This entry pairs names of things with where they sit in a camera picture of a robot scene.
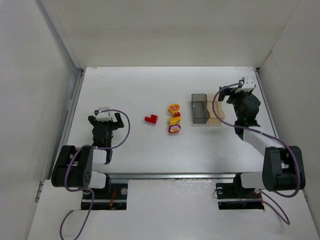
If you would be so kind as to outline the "red L-shaped lego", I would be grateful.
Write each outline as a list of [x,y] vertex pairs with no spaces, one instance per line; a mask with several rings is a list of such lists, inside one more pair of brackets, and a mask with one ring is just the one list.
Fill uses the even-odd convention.
[[150,116],[145,116],[144,121],[148,124],[155,125],[158,122],[159,117],[155,114],[151,114]]

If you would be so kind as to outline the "yellow peacock lego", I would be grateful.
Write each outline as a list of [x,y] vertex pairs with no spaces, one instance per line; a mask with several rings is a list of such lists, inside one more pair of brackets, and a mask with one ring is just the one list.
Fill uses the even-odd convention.
[[173,103],[169,106],[168,111],[174,115],[175,113],[178,113],[180,111],[180,105],[177,103]]

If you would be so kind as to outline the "yellow square lego brick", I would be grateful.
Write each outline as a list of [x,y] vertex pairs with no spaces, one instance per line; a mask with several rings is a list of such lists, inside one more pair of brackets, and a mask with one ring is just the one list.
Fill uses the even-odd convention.
[[181,121],[181,117],[172,117],[169,119],[169,125],[172,126],[172,125],[176,125],[179,121]]

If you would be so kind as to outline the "small red lego brick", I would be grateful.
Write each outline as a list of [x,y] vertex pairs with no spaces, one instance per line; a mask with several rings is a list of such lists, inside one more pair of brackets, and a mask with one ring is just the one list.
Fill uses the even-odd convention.
[[174,118],[179,118],[181,116],[181,113],[180,112],[175,112],[174,114],[173,114],[173,117]]

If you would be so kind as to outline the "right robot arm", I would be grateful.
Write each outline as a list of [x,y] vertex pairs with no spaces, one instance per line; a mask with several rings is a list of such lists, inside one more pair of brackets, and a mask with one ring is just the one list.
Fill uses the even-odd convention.
[[220,87],[213,98],[222,102],[228,97],[227,103],[233,106],[236,115],[236,121],[230,127],[234,128],[235,134],[242,141],[254,147],[263,157],[261,171],[238,172],[235,175],[234,189],[267,190],[278,195],[282,191],[293,190],[296,195],[306,185],[302,151],[260,130],[256,117],[261,102],[253,90],[253,86],[245,87],[245,82],[241,80]]

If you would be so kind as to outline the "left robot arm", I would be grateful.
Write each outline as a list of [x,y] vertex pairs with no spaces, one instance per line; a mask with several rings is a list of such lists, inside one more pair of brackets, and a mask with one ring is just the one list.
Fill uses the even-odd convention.
[[112,139],[114,131],[125,125],[119,111],[114,112],[116,121],[108,109],[96,110],[88,117],[93,126],[91,145],[80,148],[74,145],[62,146],[51,174],[54,187],[69,189],[103,189],[108,177],[104,173],[93,171],[94,165],[107,165],[112,159]]

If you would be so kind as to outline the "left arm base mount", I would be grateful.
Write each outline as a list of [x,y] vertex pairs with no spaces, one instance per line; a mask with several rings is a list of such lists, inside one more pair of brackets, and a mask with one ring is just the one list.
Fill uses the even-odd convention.
[[128,182],[106,183],[104,188],[93,188],[92,210],[122,211],[127,209]]

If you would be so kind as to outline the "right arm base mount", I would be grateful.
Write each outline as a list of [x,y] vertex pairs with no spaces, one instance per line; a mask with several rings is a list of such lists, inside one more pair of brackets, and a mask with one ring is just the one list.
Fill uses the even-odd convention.
[[213,192],[219,210],[264,210],[261,194],[254,188],[237,187],[231,182],[215,184]]

